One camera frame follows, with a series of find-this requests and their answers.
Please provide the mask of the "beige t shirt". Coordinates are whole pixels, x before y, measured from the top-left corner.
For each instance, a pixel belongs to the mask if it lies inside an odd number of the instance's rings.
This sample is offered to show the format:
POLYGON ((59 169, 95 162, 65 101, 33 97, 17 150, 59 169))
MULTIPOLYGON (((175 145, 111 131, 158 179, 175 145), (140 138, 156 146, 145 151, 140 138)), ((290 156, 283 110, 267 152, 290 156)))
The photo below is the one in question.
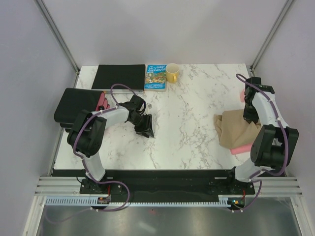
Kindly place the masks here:
POLYGON ((260 121, 248 123, 243 118, 243 110, 224 111, 213 116, 219 144, 227 149, 235 149, 252 144, 261 130, 260 121))

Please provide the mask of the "black pink drawer unit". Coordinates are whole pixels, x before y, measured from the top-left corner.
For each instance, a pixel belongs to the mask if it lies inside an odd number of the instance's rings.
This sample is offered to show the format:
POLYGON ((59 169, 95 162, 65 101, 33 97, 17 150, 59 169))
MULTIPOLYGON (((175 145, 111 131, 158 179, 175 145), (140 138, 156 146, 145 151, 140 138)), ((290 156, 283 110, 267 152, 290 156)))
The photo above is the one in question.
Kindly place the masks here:
POLYGON ((66 88, 55 110, 54 120, 62 128, 70 129, 82 110, 94 112, 109 108, 110 105, 103 91, 66 88))

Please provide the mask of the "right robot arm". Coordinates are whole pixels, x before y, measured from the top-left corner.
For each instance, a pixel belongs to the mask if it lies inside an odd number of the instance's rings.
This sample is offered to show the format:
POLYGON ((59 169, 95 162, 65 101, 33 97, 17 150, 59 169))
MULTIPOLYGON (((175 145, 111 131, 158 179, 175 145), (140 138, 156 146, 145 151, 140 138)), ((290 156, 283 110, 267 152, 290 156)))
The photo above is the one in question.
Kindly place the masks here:
POLYGON ((281 176, 299 138, 298 130, 291 128, 282 117, 272 86, 263 85, 260 77, 236 74, 236 78, 245 84, 243 118, 248 123, 259 122, 261 129, 252 144, 249 159, 234 167, 234 177, 225 181, 227 191, 233 194, 243 188, 243 182, 252 182, 263 173, 281 176))

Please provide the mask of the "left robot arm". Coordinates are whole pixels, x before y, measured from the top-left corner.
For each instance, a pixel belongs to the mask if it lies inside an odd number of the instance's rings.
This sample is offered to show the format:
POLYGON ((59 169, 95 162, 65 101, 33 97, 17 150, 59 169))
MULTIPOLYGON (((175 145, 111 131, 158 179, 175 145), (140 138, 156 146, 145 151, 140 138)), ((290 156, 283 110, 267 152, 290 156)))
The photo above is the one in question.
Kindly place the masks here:
POLYGON ((145 114, 146 102, 137 95, 130 101, 119 103, 113 108, 88 112, 82 110, 67 137, 73 153, 82 160, 86 176, 92 180, 91 188, 96 193, 104 193, 108 181, 104 179, 105 169, 101 163, 99 150, 105 129, 117 123, 130 122, 136 134, 153 138, 152 115, 145 114))

